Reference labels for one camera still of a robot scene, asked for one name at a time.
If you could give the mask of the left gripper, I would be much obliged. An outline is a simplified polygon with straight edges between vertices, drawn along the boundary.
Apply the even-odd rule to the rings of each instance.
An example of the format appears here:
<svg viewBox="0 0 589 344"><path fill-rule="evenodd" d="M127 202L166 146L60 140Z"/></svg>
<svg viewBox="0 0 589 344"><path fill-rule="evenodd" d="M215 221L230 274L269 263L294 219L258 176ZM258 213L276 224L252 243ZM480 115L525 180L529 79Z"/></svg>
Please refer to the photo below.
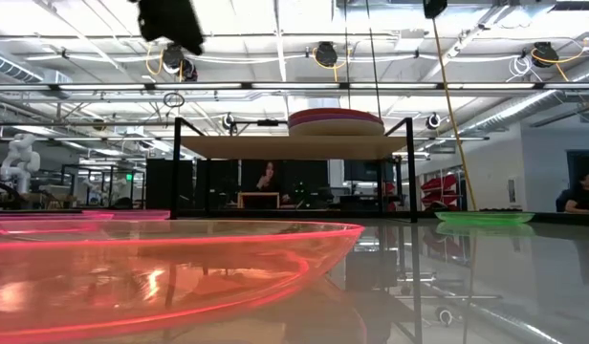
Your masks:
<svg viewBox="0 0 589 344"><path fill-rule="evenodd" d="M195 55L203 54L204 37L190 0L137 0L142 37L164 37Z"/></svg>

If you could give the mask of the purple plate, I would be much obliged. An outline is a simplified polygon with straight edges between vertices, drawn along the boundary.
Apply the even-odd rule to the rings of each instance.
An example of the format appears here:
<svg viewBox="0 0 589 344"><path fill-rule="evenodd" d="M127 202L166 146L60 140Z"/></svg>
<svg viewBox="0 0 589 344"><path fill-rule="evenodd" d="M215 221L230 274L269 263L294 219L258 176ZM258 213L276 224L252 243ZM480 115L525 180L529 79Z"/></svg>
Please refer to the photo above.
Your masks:
<svg viewBox="0 0 589 344"><path fill-rule="evenodd" d="M292 115L288 121L288 127L292 128L299 124L311 122L311 121L318 121L318 120L359 120L359 121L367 121L370 123L378 124L383 126L383 122L372 115L363 114L363 115L351 115L351 114L311 114L302 116Z"/></svg>

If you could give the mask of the coral red plate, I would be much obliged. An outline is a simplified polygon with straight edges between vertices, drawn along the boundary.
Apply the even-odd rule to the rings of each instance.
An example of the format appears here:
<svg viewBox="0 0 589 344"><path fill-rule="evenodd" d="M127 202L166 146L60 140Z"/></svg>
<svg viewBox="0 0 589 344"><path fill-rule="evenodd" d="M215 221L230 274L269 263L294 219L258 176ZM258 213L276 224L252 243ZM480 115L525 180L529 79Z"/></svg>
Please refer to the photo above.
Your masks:
<svg viewBox="0 0 589 344"><path fill-rule="evenodd" d="M363 115L363 114L369 114L363 111L358 111L358 110L351 110L351 109L343 109L343 108L315 108L315 109L307 109L307 110L302 110L302 111L298 111L296 113L294 113L293 115L296 116L302 116L303 114L305 115L311 115L311 114L351 114L351 115Z"/></svg>

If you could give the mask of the orange translucent plate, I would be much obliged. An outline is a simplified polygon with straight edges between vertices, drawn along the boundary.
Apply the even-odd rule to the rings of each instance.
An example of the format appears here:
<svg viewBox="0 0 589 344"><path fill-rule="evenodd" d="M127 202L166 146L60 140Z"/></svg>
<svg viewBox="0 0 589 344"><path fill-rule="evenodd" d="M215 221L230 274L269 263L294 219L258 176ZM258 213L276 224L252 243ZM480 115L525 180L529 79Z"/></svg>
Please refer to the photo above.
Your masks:
<svg viewBox="0 0 589 344"><path fill-rule="evenodd" d="M236 220L0 221L0 344L190 325L307 288L363 228Z"/></svg>

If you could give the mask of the green translucent plate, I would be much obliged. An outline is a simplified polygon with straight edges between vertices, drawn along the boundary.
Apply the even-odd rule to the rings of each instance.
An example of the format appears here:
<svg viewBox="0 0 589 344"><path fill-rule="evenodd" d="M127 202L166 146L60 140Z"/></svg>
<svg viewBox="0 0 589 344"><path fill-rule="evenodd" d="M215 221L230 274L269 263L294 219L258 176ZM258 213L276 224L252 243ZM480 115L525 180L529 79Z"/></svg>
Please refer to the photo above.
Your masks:
<svg viewBox="0 0 589 344"><path fill-rule="evenodd" d="M436 212L435 216L447 223L461 225L520 225L534 217L529 212Z"/></svg>

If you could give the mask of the person behind shelf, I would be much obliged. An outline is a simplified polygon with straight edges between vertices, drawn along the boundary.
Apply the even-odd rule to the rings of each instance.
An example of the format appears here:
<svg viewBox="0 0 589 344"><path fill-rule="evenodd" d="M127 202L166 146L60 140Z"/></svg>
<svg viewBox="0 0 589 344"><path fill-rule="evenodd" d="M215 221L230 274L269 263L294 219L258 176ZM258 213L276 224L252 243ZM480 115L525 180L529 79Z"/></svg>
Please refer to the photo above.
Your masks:
<svg viewBox="0 0 589 344"><path fill-rule="evenodd" d="M265 170L261 174L255 188L259 192L278 193L281 205L286 204L290 200L290 196L282 190L281 183L278 180L274 163L272 161L266 163Z"/></svg>

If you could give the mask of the long ceiling light bar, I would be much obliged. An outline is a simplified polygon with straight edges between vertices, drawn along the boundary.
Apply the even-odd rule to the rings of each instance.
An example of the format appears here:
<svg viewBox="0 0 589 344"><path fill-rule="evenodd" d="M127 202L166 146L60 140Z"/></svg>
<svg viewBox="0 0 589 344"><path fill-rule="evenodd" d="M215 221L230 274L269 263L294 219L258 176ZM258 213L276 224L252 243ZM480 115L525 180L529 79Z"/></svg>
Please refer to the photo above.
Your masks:
<svg viewBox="0 0 589 344"><path fill-rule="evenodd" d="M206 82L206 83L109 83L109 84L0 84L0 92L108 92L108 91L196 91L196 90L378 90L378 91L579 91L589 90L589 82Z"/></svg>

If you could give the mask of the red storage bins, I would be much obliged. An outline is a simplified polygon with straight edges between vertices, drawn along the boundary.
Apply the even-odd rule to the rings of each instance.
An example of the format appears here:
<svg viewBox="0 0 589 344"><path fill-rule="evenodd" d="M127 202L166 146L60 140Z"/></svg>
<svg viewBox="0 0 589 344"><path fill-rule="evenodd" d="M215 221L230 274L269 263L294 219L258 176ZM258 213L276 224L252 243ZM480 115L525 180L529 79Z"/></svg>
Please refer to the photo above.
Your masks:
<svg viewBox="0 0 589 344"><path fill-rule="evenodd" d="M421 191L421 202L425 209L460 209L460 181L453 174L428 180L422 185Z"/></svg>

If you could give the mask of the seated person at desk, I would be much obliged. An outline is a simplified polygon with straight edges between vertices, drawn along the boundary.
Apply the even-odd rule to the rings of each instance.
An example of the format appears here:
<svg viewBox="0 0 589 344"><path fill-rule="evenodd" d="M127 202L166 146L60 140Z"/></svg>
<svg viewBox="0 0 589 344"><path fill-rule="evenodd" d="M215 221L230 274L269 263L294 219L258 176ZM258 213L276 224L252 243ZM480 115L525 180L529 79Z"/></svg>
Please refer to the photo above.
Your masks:
<svg viewBox="0 0 589 344"><path fill-rule="evenodd" d="M556 211L589 214L589 173L581 175L575 186L560 193L556 199Z"/></svg>

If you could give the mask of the wooden shelf with black frame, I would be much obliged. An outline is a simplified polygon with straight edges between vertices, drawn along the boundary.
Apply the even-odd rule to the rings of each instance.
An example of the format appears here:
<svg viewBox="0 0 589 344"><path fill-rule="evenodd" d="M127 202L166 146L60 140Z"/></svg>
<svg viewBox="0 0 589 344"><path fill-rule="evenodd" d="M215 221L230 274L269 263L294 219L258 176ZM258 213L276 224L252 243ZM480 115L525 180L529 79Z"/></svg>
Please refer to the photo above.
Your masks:
<svg viewBox="0 0 589 344"><path fill-rule="evenodd" d="M172 158L170 218L179 217L179 167L181 149L189 149L206 159L206 167L215 159L224 160L361 160L382 164L397 150L406 150L409 218L418 221L415 200L415 152L413 122L405 118L391 128L405 128L403 137L391 133L382 136L288 136L241 137L206 136L184 118L176 118L173 124L174 149Z"/></svg>

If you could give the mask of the small wooden frame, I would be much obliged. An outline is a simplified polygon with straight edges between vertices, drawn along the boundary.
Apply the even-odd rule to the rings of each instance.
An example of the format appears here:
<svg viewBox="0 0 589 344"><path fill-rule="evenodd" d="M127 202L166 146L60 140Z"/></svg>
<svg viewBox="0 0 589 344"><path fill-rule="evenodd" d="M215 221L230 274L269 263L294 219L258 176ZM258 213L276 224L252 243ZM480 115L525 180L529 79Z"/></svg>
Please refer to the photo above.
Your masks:
<svg viewBox="0 0 589 344"><path fill-rule="evenodd" d="M237 198L239 209L273 210L280 207L278 192L240 192Z"/></svg>

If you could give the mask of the silver ceiling duct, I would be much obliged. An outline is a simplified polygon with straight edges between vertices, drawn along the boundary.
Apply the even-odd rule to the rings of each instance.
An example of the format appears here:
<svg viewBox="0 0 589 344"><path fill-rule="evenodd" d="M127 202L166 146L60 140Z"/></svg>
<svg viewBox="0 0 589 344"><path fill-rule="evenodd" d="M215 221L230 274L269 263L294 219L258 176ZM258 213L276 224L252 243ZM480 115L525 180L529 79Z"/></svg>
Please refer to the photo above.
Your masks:
<svg viewBox="0 0 589 344"><path fill-rule="evenodd" d="M508 99L459 125L458 133L464 135L476 130L490 131L527 118L565 102L568 92L583 91L584 84L589 84L589 60L575 67L569 81L546 82L536 93Z"/></svg>

